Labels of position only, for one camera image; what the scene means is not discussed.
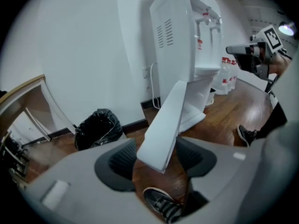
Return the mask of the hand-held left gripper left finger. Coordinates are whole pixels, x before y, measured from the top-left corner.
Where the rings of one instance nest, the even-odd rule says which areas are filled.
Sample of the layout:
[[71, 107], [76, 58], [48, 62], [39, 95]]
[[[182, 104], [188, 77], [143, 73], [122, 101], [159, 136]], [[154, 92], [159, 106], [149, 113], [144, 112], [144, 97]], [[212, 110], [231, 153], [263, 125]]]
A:
[[25, 190], [29, 206], [49, 224], [159, 224], [135, 194], [135, 139], [66, 156]]

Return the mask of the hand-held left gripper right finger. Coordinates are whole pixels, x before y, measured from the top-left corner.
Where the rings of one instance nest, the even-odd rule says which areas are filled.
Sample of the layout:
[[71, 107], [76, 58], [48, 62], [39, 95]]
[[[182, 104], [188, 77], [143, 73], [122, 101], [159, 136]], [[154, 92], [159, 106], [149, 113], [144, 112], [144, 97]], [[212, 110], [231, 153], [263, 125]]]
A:
[[249, 148], [179, 137], [188, 176], [182, 224], [251, 224], [281, 214], [279, 201], [299, 171], [299, 125], [273, 130]]

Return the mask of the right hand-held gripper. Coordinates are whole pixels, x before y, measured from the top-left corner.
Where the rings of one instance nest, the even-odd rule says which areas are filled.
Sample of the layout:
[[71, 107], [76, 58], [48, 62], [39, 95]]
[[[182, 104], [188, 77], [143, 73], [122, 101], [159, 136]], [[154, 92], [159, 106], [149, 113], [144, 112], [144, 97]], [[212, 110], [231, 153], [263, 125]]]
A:
[[281, 61], [281, 39], [274, 27], [269, 25], [252, 35], [250, 41], [251, 44], [227, 46], [226, 52], [234, 55], [241, 70], [267, 79], [274, 66]]

